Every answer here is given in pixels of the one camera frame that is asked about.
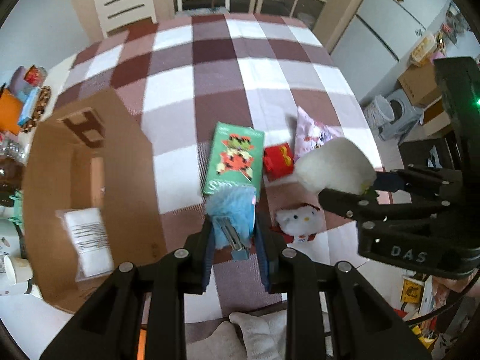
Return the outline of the white plush toy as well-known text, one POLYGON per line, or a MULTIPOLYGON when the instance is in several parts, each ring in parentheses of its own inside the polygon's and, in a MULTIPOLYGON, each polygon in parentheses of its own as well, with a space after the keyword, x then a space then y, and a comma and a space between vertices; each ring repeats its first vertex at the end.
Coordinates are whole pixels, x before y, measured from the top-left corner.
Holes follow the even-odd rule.
POLYGON ((361 195, 377 178, 365 154, 344 137, 306 153, 295 163, 293 175, 301 186, 315 194, 331 189, 361 195))

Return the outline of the hello kitty plush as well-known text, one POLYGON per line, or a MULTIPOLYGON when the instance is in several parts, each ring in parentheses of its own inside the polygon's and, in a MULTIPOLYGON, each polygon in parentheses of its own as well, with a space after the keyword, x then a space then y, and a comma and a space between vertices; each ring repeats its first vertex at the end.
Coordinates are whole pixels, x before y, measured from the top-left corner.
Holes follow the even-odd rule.
POLYGON ((286 243, 311 242, 326 230, 324 211, 315 205, 304 203, 295 209, 275 213, 275 225, 271 228, 281 234, 286 243))

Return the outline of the purple snack bag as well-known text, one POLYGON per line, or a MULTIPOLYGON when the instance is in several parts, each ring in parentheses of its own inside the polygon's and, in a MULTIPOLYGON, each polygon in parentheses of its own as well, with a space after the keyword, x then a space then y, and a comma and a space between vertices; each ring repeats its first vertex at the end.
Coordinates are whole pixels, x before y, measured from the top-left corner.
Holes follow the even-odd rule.
POLYGON ((297 161, 307 153, 322 147, 327 141, 342 137, 343 131, 340 127, 332 127, 318 122, 304 111, 297 107, 297 125, 295 130, 294 159, 297 161))

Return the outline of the blue plush toy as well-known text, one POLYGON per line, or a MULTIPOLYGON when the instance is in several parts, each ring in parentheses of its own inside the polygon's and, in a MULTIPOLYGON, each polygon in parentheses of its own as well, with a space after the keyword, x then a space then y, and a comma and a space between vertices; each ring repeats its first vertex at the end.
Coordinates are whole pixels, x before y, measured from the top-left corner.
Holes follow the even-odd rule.
POLYGON ((205 213, 211 220, 216 249, 229 248, 233 260, 248 260, 256 220, 256 188, 221 188, 207 198, 205 213))

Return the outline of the white powder bag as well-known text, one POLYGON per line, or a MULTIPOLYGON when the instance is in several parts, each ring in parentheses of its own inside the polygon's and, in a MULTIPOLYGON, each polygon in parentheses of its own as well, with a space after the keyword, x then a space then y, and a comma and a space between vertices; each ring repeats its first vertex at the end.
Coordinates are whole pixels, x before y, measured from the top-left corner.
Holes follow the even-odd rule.
POLYGON ((111 274, 115 264, 100 209, 62 210, 55 215, 76 251, 76 282, 111 274))

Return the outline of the green bricks box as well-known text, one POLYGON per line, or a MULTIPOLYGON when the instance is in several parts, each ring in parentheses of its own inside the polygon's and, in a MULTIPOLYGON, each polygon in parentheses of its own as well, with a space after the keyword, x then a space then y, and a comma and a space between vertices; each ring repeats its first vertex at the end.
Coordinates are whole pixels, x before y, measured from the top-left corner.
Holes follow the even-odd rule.
POLYGON ((251 127, 216 124, 203 193, 227 186, 253 186, 260 199, 263 178, 264 132, 251 127))

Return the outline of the grey step stool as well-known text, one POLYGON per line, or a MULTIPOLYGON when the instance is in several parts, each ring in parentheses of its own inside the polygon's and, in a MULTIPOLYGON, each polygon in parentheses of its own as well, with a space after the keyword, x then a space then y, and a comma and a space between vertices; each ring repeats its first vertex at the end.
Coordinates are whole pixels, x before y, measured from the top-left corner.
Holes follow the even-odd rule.
POLYGON ((391 105, 394 119, 380 128, 379 137, 383 141, 397 139, 401 144, 408 133, 422 121, 424 111, 413 106, 401 88, 391 93, 386 100, 391 105))

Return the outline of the orange cushion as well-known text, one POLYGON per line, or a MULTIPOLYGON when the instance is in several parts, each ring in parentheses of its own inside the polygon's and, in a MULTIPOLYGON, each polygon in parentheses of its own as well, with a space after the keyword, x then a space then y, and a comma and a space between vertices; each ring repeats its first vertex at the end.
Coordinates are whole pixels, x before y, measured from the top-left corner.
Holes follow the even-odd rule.
POLYGON ((139 341, 138 341, 138 348, 137 348, 137 360, 144 360, 145 347, 146 347, 146 330, 144 328, 141 328, 139 341))

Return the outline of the white waste basket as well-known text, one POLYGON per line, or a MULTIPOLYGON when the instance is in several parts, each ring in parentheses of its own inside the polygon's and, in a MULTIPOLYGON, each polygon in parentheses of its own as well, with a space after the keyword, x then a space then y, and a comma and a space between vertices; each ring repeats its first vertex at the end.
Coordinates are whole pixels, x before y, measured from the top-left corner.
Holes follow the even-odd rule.
POLYGON ((383 125, 392 122, 395 118, 390 102, 382 95, 375 96, 363 109, 363 113, 368 127, 374 132, 383 125))

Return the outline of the cardboard box on floor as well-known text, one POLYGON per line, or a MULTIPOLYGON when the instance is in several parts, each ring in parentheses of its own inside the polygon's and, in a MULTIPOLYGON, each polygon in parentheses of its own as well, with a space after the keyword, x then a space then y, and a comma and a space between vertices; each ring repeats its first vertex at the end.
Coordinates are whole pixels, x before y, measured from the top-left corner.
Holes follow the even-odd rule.
POLYGON ((401 88, 414 107, 425 108, 441 97, 432 63, 418 67, 411 65, 398 79, 401 88))

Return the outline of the brown cardboard box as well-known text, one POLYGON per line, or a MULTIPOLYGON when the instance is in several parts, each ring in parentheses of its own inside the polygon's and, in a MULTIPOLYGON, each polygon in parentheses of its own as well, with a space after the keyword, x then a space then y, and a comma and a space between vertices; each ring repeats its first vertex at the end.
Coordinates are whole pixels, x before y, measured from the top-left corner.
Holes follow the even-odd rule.
POLYGON ((113 89, 61 105, 37 126, 22 188, 28 261, 55 308, 78 311, 102 283, 80 279, 62 214, 98 209, 114 264, 143 266, 167 252, 152 145, 113 89))

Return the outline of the paper cup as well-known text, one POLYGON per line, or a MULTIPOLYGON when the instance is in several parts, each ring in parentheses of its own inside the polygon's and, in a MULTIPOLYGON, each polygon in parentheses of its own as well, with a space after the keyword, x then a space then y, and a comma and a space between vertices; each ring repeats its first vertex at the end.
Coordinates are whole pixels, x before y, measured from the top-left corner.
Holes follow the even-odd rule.
POLYGON ((25 258, 6 256, 4 265, 8 283, 11 285, 28 282, 33 277, 32 266, 25 258))

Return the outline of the white refrigerator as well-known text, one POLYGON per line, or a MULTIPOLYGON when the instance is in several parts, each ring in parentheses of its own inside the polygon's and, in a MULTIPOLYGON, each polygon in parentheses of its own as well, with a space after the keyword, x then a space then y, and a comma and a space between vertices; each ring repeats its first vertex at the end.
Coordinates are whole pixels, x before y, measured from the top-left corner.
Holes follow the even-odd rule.
POLYGON ((408 56, 449 0, 363 0, 331 57, 356 99, 408 56))

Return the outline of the green phone stand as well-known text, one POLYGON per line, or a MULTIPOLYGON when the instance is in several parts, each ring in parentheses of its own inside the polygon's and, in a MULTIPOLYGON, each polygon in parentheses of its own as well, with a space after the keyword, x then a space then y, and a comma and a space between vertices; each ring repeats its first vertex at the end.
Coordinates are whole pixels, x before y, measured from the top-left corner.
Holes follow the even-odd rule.
POLYGON ((17 190, 14 195, 10 195, 10 199, 13 201, 13 214, 9 217, 10 222, 13 222, 20 229, 24 229, 23 221, 23 192, 17 190))

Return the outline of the white decorated kettle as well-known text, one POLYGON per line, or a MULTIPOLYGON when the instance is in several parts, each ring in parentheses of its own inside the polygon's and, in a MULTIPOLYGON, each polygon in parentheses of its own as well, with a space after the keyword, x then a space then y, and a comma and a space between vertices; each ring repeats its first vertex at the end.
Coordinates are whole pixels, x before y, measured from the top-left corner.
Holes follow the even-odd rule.
POLYGON ((24 244, 24 235, 22 230, 10 222, 8 219, 1 218, 1 274, 0 274, 0 289, 1 296, 14 295, 32 295, 38 299, 42 299, 40 289, 34 279, 34 274, 31 280, 25 283, 9 284, 5 271, 4 258, 6 256, 25 258, 27 259, 26 249, 24 244))

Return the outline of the checkered tablecloth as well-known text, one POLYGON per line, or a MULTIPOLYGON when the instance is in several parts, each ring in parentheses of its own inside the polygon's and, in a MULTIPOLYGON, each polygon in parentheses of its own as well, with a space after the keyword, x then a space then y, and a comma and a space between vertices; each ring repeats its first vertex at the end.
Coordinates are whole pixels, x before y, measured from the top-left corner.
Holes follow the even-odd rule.
POLYGON ((163 238, 180 248, 203 224, 203 183, 215 127, 295 139, 298 110, 383 164, 364 114, 326 49, 297 19, 256 14, 135 24, 73 62, 57 105, 113 88, 153 147, 163 238))

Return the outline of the red lid jar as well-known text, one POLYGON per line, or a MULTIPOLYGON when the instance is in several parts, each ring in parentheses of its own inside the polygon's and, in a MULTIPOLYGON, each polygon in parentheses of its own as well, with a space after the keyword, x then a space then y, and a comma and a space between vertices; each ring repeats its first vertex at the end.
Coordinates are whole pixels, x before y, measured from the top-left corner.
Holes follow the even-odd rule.
POLYGON ((24 176, 24 164, 13 158, 5 157, 0 160, 1 191, 13 194, 21 189, 24 176))

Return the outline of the clear water bottle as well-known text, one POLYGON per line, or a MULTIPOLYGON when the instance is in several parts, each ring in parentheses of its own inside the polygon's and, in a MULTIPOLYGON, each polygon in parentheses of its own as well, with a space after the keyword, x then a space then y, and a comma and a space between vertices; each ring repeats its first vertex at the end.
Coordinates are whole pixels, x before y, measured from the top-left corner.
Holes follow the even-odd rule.
POLYGON ((0 133, 0 158, 1 160, 10 158, 20 164, 25 164, 25 149, 21 143, 18 142, 16 136, 9 132, 0 133))

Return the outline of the woven brown trivet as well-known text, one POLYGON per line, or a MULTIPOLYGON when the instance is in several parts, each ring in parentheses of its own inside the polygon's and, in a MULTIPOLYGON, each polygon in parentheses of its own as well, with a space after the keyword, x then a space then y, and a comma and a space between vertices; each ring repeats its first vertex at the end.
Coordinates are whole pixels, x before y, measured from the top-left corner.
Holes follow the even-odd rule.
POLYGON ((41 87, 41 93, 37 100, 37 106, 33 112, 32 119, 28 121, 23 127, 20 127, 22 133, 29 133, 40 122, 41 116, 44 115, 49 100, 51 98, 51 88, 49 86, 41 87))

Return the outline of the blue tissue box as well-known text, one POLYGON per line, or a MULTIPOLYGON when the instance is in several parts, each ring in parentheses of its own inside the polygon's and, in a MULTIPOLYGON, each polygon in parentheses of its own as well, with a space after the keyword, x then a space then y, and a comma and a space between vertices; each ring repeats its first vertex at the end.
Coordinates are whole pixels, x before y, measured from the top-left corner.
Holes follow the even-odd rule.
POLYGON ((41 93, 40 87, 33 87, 28 93, 28 95, 26 96, 22 111, 19 114, 19 118, 17 121, 17 124, 20 127, 23 127, 24 125, 26 125, 27 122, 30 121, 30 119, 32 119, 32 115, 37 106, 38 97, 40 93, 41 93))

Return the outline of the orange container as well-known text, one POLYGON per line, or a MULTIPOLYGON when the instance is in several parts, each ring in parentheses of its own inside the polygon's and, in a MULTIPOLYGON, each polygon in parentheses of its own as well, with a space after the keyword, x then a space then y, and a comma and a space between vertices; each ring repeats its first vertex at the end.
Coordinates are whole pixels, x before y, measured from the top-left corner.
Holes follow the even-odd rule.
POLYGON ((1 87, 0 98, 0 130, 17 136, 20 133, 18 120, 23 109, 23 102, 18 100, 8 88, 1 87))

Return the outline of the red cup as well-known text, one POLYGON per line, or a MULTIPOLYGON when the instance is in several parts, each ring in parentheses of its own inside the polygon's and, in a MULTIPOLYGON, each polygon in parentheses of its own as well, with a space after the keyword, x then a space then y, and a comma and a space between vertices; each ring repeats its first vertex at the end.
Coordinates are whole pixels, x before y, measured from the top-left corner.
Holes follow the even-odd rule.
POLYGON ((24 80, 30 86, 43 86, 45 80, 47 78, 47 70, 43 67, 37 67, 36 65, 32 65, 24 74, 24 80))

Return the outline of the purple container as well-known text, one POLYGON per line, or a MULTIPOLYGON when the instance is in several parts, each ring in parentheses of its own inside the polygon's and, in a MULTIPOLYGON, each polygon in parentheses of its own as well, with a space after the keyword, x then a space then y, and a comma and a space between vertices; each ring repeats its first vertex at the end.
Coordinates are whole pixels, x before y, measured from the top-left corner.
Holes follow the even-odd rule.
POLYGON ((26 88, 29 87, 29 83, 24 80, 26 72, 27 69, 24 66, 19 66, 15 70, 10 79, 10 84, 8 85, 8 89, 12 94, 17 96, 19 93, 22 93, 26 88))

